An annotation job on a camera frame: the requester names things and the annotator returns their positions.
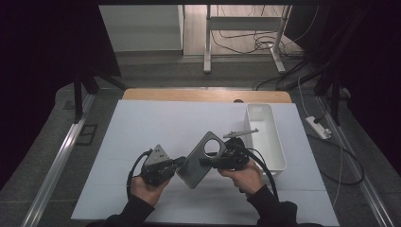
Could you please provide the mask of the white plastic bin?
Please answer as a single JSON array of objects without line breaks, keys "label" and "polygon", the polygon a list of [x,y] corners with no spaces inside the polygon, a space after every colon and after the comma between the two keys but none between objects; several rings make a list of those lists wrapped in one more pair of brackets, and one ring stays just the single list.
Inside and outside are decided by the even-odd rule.
[{"label": "white plastic bin", "polygon": [[244,129],[253,131],[253,133],[245,136],[247,147],[259,151],[272,176],[277,177],[287,168],[287,161],[271,105],[248,104],[244,118]]}]

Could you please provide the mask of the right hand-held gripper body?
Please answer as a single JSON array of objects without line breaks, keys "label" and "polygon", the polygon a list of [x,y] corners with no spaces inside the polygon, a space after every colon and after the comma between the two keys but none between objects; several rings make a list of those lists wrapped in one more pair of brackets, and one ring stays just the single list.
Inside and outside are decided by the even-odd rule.
[{"label": "right hand-held gripper body", "polygon": [[247,131],[231,131],[224,135],[225,151],[221,156],[221,169],[241,170],[250,161],[250,151],[245,148],[241,136],[258,132],[258,129]]}]

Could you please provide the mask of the black floor plate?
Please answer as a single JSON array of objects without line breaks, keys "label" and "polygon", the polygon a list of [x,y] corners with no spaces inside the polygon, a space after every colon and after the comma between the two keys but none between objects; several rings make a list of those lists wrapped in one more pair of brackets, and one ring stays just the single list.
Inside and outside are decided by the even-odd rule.
[{"label": "black floor plate", "polygon": [[98,124],[85,124],[78,136],[77,146],[91,146],[96,136]]}]

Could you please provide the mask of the black metal stand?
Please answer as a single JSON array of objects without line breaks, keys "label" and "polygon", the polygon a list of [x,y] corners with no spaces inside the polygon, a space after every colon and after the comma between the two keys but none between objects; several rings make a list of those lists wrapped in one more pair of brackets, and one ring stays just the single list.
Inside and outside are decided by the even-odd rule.
[{"label": "black metal stand", "polygon": [[122,91],[126,91],[128,89],[126,84],[114,79],[112,76],[106,75],[93,66],[90,66],[87,69],[78,70],[74,78],[75,124],[77,124],[83,118],[82,87],[85,88],[89,95],[96,95],[99,90],[96,77],[104,79]]},{"label": "black metal stand", "polygon": [[346,47],[356,33],[363,17],[366,14],[365,9],[357,8],[352,15],[350,22],[345,27],[344,33],[334,50],[328,62],[324,65],[323,75],[318,80],[314,92],[317,96],[322,96],[331,90],[330,115],[337,126],[339,121],[339,105],[340,105],[340,74],[338,73],[340,58],[345,53]]}]

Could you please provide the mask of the white desk frame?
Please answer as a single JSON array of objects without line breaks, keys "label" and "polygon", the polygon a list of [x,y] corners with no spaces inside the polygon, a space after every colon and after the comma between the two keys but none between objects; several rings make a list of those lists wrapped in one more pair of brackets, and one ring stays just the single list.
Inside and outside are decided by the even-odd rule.
[{"label": "white desk frame", "polygon": [[206,13],[206,41],[203,55],[203,72],[211,72],[211,33],[213,30],[272,31],[276,33],[275,41],[269,45],[271,56],[280,74],[286,72],[279,56],[279,44],[284,34],[291,6],[284,6],[281,17],[220,17],[211,15],[211,6]]}]

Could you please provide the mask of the dark curtain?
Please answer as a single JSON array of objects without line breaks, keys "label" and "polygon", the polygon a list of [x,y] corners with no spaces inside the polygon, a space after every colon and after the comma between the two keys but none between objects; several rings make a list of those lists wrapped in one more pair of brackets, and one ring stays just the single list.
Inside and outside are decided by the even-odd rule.
[{"label": "dark curtain", "polygon": [[357,8],[365,9],[356,33],[340,58],[340,89],[358,124],[397,173],[401,173],[401,0],[320,0],[299,5],[291,28],[305,29],[315,45],[309,56],[321,78]]},{"label": "dark curtain", "polygon": [[58,90],[120,75],[101,0],[0,0],[0,189],[41,131]]}]

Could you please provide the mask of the white power strip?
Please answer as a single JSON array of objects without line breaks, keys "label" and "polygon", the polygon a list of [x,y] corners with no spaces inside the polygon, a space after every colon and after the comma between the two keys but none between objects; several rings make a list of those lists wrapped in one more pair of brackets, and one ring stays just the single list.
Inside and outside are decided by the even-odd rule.
[{"label": "white power strip", "polygon": [[329,139],[331,137],[331,130],[324,128],[320,123],[319,118],[314,116],[309,116],[305,119],[306,123],[311,127],[311,129],[318,134],[321,139]]}]

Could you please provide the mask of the aluminium rail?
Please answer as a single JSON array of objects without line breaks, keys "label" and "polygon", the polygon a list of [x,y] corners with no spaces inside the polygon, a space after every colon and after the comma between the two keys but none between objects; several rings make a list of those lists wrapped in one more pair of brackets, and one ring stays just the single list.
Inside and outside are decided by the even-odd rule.
[{"label": "aluminium rail", "polygon": [[75,146],[80,132],[83,129],[88,112],[90,111],[95,98],[96,95],[87,95],[84,98],[82,104],[83,114],[77,123],[71,125],[20,227],[38,226],[44,210],[49,203],[49,200],[73,150],[73,147]]},{"label": "aluminium rail", "polygon": [[[340,146],[347,149],[350,153],[355,154],[342,128],[337,125],[334,118],[328,111],[326,111],[324,118],[332,129],[333,135],[339,139]],[[360,168],[357,166],[357,162],[353,158],[346,158],[346,160],[353,175],[356,178],[361,177],[363,174]],[[364,180],[359,184],[359,188],[364,195],[364,198],[366,199],[370,209],[372,210],[378,225],[380,227],[395,227],[394,221],[392,220],[384,201],[379,196],[379,193],[375,189],[370,178],[367,174],[364,174],[363,176]]]}]

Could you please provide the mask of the person's right hand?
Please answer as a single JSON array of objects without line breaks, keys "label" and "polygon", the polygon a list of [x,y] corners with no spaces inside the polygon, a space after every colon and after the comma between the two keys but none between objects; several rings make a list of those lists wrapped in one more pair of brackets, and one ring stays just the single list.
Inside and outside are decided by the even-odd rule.
[{"label": "person's right hand", "polygon": [[219,169],[218,173],[223,177],[230,178],[234,186],[242,191],[247,198],[265,185],[260,169],[254,160],[250,160],[241,170]]}]

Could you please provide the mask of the white panel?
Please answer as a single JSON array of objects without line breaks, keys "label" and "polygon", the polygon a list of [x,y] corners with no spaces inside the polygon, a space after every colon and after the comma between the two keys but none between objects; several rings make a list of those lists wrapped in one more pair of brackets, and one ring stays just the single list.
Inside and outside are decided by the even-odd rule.
[{"label": "white panel", "polygon": [[183,49],[183,6],[100,6],[113,50],[178,51]]}]

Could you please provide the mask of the grey phone case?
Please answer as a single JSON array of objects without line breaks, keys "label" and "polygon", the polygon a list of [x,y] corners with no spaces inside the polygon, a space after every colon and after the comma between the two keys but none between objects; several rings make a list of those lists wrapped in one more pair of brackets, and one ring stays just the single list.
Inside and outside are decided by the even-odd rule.
[{"label": "grey phone case", "polygon": [[211,169],[210,166],[200,166],[199,159],[217,159],[225,149],[224,142],[208,131],[186,157],[184,165],[177,169],[177,175],[189,188],[196,188]]}]

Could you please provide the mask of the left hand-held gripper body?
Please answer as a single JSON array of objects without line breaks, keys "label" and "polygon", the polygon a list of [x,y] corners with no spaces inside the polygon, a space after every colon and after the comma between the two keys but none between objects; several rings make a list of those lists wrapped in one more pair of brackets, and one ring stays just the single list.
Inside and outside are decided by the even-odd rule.
[{"label": "left hand-held gripper body", "polygon": [[140,176],[146,184],[159,186],[174,176],[177,167],[176,161],[157,145],[143,163]]}]

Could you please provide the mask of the person's left hand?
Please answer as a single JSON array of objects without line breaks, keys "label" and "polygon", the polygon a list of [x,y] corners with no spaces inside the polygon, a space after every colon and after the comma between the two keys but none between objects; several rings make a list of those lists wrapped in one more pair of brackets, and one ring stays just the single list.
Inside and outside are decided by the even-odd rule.
[{"label": "person's left hand", "polygon": [[163,182],[159,186],[152,186],[150,184],[147,184],[140,176],[133,177],[131,179],[130,192],[133,196],[138,197],[149,205],[155,206],[158,200],[161,198],[161,195],[168,184],[169,180]]}]

